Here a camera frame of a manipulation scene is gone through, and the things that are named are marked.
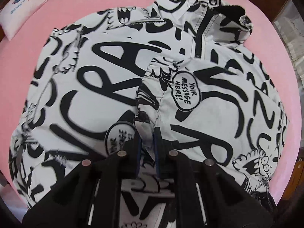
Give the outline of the pink bed sheet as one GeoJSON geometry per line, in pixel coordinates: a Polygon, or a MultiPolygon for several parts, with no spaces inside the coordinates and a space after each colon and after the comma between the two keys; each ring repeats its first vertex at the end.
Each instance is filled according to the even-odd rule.
{"type": "MultiPolygon", "coordinates": [[[[62,28],[88,14],[119,6],[147,7],[155,0],[49,0],[23,25],[16,36],[1,41],[1,172],[9,179],[9,146],[18,125],[34,68],[54,28],[62,28]]],[[[294,68],[285,47],[264,13],[248,0],[225,0],[240,5],[253,22],[246,47],[263,63],[289,119],[283,154],[270,183],[279,202],[291,178],[301,140],[301,106],[294,68]]]]}

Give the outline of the grey covered furniture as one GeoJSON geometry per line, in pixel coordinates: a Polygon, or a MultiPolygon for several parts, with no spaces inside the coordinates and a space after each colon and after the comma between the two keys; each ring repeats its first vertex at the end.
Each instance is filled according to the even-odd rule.
{"type": "Polygon", "coordinates": [[[287,0],[273,21],[294,68],[303,95],[303,18],[292,0],[287,0]]]}

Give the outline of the black white graffiti jacket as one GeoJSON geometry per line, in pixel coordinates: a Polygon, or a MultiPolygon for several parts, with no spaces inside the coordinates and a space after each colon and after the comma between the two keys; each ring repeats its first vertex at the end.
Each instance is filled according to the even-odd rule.
{"type": "Polygon", "coordinates": [[[223,0],[156,0],[54,29],[9,150],[28,211],[80,163],[139,135],[139,172],[122,180],[119,227],[175,227],[174,180],[157,175],[160,132],[191,162],[213,160],[273,216],[269,183],[288,118],[244,45],[252,30],[245,10],[223,0]]]}

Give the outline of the small white printed pillow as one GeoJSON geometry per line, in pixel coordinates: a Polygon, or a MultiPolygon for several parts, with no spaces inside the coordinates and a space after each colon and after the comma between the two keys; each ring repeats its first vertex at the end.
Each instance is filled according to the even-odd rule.
{"type": "Polygon", "coordinates": [[[1,10],[1,27],[11,41],[24,23],[49,0],[10,0],[1,10]]]}

